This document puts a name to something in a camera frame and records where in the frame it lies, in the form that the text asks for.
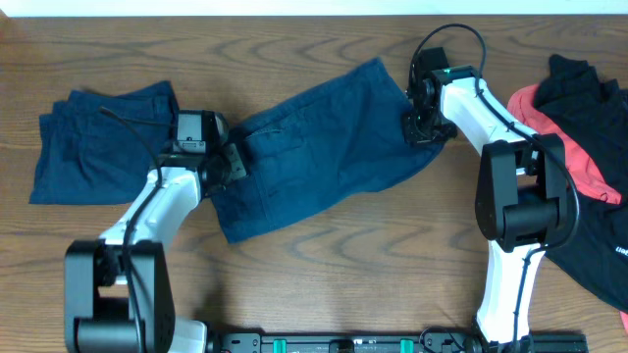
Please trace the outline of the navy blue denim shorts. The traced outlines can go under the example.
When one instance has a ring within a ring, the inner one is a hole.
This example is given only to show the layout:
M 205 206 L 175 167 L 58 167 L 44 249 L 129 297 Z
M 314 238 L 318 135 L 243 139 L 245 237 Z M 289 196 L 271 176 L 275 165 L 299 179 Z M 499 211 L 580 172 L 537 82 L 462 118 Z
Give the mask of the navy blue denim shorts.
M 227 241 L 291 226 L 421 172 L 444 147 L 405 142 L 401 118 L 411 109 L 375 58 L 233 127 L 230 141 L 249 175 L 210 197 Z

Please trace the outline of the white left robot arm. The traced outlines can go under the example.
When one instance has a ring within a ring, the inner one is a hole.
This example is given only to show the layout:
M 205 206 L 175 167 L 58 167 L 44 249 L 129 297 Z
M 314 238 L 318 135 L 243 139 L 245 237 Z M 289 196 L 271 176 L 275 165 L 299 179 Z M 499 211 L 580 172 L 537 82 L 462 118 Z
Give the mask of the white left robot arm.
M 207 324 L 177 316 L 166 262 L 188 214 L 247 177 L 233 143 L 154 160 L 124 215 L 95 240 L 76 240 L 64 265 L 65 344 L 70 352 L 218 352 Z

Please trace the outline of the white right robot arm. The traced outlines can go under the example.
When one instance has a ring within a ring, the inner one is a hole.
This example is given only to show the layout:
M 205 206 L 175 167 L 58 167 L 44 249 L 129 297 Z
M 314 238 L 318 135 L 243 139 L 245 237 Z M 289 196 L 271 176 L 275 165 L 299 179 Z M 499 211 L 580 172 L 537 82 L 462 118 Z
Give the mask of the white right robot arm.
M 564 145 L 519 123 L 474 68 L 413 65 L 406 90 L 413 109 L 401 119 L 413 145 L 462 132 L 480 156 L 475 216 L 488 241 L 482 302 L 468 333 L 440 328 L 420 339 L 427 352 L 556 352 L 584 348 L 579 338 L 534 335 L 529 308 L 546 253 L 565 245 L 579 225 L 575 183 Z

